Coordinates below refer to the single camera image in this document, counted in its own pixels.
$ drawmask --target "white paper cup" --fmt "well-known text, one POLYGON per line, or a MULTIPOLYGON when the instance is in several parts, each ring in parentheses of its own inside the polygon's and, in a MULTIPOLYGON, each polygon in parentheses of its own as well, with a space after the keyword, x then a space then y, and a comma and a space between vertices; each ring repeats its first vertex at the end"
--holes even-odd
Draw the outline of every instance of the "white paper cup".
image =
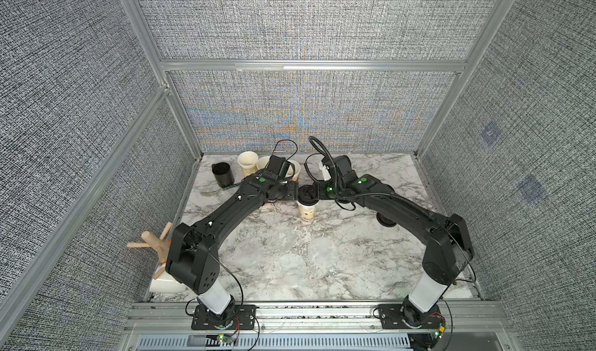
POLYGON ((243 152, 238 156, 238 164, 242 167, 244 177, 253 174, 257 170, 259 155, 255 152, 243 152))
POLYGON ((264 157, 259 158, 259 160, 257 161, 257 168, 260 170, 261 168, 267 167, 267 163, 269 163, 269 158, 271 158, 270 155, 266 155, 264 157))
POLYGON ((297 182, 298 179, 300 179, 300 164, 294 160, 290 160, 290 162, 294 163, 294 168, 296 169, 296 173, 293 173, 292 167, 290 166, 290 168, 288 168, 288 172, 286 173, 286 177, 293 175, 292 180, 294 180, 294 182, 297 182))
POLYGON ((317 204, 312 206, 302 205, 299 201, 296 201, 298 204, 298 212, 300 213, 300 220, 302 224, 311 224, 312 220, 315 219, 315 211, 317 210, 317 204))

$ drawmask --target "textured gray panel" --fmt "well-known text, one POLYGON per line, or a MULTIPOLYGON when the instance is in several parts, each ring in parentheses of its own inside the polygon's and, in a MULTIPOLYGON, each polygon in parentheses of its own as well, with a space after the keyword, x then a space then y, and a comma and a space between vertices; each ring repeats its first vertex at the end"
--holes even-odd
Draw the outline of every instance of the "textured gray panel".
POLYGON ((176 90, 205 152, 272 150, 307 137, 331 150, 416 149, 451 72, 179 71, 176 90))
POLYGON ((151 98, 118 0, 2 0, 0 299, 151 98))
POLYGON ((594 349, 596 0, 517 0, 423 158, 531 350, 594 349))
POLYGON ((172 221, 193 162, 163 102, 2 351, 115 349, 157 262, 126 243, 172 221))
POLYGON ((164 58, 465 59, 495 0, 138 0, 164 58))

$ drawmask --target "vent grille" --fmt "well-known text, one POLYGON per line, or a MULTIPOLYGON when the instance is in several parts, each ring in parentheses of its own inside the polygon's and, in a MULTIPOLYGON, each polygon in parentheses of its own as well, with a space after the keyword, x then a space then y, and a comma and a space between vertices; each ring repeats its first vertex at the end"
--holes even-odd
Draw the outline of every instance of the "vent grille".
MULTIPOLYGON (((256 334, 240 336, 234 350, 247 350, 256 334)), ((395 350, 409 349, 407 334, 261 334, 253 350, 395 350)), ((157 350, 230 350, 205 338, 203 334, 143 335, 138 351, 157 350)))

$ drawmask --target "blue patch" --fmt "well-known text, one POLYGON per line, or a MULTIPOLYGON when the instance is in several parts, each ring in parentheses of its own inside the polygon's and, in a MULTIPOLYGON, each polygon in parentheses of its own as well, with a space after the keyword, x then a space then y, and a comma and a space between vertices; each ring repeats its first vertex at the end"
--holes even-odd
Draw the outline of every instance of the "blue patch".
POLYGON ((495 121, 490 121, 485 128, 482 129, 481 136, 484 139, 486 145, 491 147, 495 145, 496 141, 501 136, 501 130, 499 130, 499 127, 496 125, 495 121))
POLYGON ((517 190, 520 191, 521 196, 528 205, 538 202, 547 195, 547 191, 533 175, 528 175, 519 182, 517 190))

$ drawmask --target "metal fork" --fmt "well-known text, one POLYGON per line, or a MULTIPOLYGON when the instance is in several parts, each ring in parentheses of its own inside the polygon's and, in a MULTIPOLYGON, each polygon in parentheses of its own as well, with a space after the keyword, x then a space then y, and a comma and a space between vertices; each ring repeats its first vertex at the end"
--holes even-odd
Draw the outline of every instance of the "metal fork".
POLYGON ((215 196, 216 194, 220 193, 221 191, 225 191, 226 189, 234 188, 235 186, 240 186, 240 183, 235 183, 235 184, 232 184, 232 185, 228 185, 226 187, 223 187, 223 188, 218 189, 217 191, 200 192, 200 193, 201 193, 201 196, 207 196, 207 197, 209 197, 209 196, 215 196))

